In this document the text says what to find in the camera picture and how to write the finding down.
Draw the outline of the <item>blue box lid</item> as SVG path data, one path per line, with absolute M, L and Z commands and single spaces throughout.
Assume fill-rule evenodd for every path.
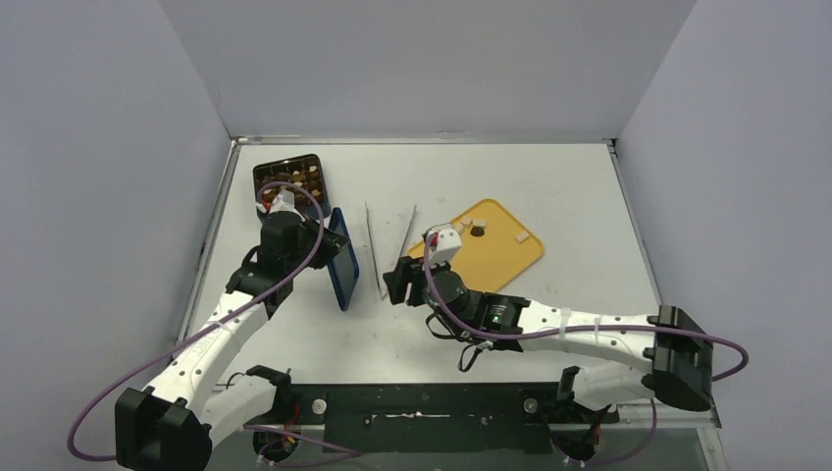
M 332 209 L 328 229 L 346 238 L 345 247 L 328 264 L 338 307 L 341 311 L 346 311 L 349 308 L 360 277 L 360 267 L 354 246 L 352 245 L 352 238 L 348 232 L 347 223 L 339 207 Z

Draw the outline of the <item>metal tongs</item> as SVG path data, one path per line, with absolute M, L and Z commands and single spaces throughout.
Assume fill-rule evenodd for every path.
M 407 253 L 418 206 L 389 206 L 366 201 L 364 208 L 374 277 L 379 298 L 385 300 L 388 289 L 383 274 L 391 271 L 398 258 Z

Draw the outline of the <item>blue chocolate box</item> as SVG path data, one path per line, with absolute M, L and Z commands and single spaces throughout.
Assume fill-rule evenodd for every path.
M 279 188 L 263 190 L 263 187 L 268 183 L 287 182 L 292 183 L 289 189 L 294 193 L 295 206 L 299 210 L 315 215 L 311 200 L 299 192 L 295 188 L 296 186 L 304 188 L 311 194 L 312 198 L 321 206 L 325 217 L 331 214 L 332 208 L 323 166 L 320 157 L 316 154 L 304 154 L 259 164 L 253 168 L 252 177 L 255 194 L 264 193 L 262 197 L 259 197 L 261 201 L 276 196 L 282 188 L 286 188 L 285 185 L 282 185 Z

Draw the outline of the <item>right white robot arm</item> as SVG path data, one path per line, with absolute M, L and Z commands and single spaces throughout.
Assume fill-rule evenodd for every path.
M 429 306 L 444 338 L 492 351 L 558 351 L 598 360 L 567 367 L 557 411 L 578 420 L 590 411 L 640 399 L 705 412 L 712 406 L 713 342 L 683 309 L 661 305 L 633 316 L 552 307 L 464 285 L 449 265 L 426 273 L 420 258 L 400 258 L 383 275 L 392 304 Z

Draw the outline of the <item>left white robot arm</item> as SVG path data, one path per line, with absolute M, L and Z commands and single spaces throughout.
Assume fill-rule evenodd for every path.
M 115 406 L 116 460 L 130 470 L 203 470 L 213 448 L 250 419 L 287 418 L 293 395 L 286 373 L 256 366 L 214 393 L 247 341 L 292 293 L 306 268 L 322 269 L 350 245 L 341 231 L 294 210 L 261 220 L 260 242 L 243 257 L 206 323 L 142 390 Z

